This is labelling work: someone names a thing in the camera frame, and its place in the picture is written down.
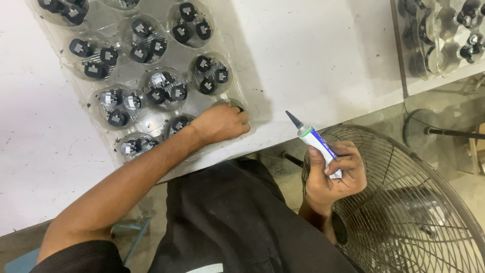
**hand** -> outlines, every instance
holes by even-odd
[[[306,185],[306,199],[310,207],[321,215],[329,216],[333,202],[361,192],[367,186],[364,164],[359,151],[351,141],[328,143],[339,156],[325,168],[325,159],[315,147],[308,146],[310,175]],[[342,170],[342,179],[330,175]]]
[[[207,109],[189,127],[196,130],[205,146],[249,132],[249,124],[245,124],[247,119],[247,112],[241,112],[239,107],[225,103]]]

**white table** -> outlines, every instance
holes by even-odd
[[[296,137],[285,110],[322,129],[403,100],[388,1],[203,2],[230,48],[257,131],[166,179]],[[114,170],[30,11],[22,1],[7,5],[0,236],[56,217]]]

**sleeve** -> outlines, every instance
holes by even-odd
[[[37,264],[31,273],[130,273],[110,241],[83,242],[63,249]]]

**black nozzle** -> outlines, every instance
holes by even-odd
[[[303,123],[301,121],[299,121],[297,118],[295,118],[294,115],[292,115],[288,111],[285,111],[285,112],[288,115],[288,117],[290,117],[290,119],[293,121],[293,124],[295,124],[296,128],[300,129],[301,127],[303,127]]]

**wire mesh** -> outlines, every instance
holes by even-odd
[[[415,153],[366,127],[325,130],[327,142],[352,141],[367,187],[333,211],[347,240],[338,247],[366,272],[485,272],[483,230],[446,180]],[[302,181],[308,179],[305,155]]]

